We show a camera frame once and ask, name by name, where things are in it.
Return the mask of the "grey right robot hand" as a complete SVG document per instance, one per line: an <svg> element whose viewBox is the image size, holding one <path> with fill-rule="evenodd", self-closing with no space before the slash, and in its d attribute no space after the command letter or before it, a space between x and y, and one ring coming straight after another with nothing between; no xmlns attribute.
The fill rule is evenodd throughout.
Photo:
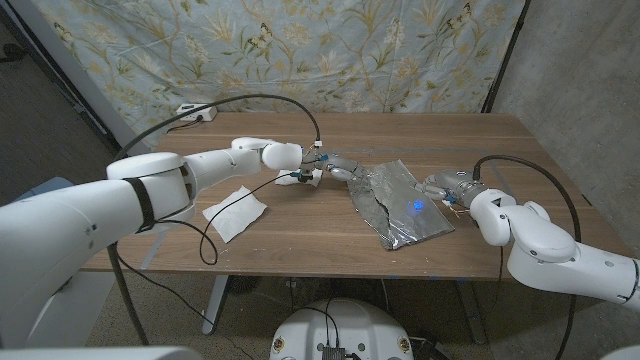
<svg viewBox="0 0 640 360"><path fill-rule="evenodd" d="M451 204L469 208L472 201L487 187L462 170L444 170L428 176L414 188L432 200L447 200Z"/></svg>

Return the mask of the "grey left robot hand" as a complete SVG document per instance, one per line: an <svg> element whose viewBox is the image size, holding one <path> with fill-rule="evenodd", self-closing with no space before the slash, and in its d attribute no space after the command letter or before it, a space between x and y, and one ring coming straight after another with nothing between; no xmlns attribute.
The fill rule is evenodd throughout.
<svg viewBox="0 0 640 360"><path fill-rule="evenodd" d="M362 179L367 174L358 161L336 154L312 153L306 155L302 158L300 168L304 171L311 171L312 169L326 170L335 179L344 182Z"/></svg>

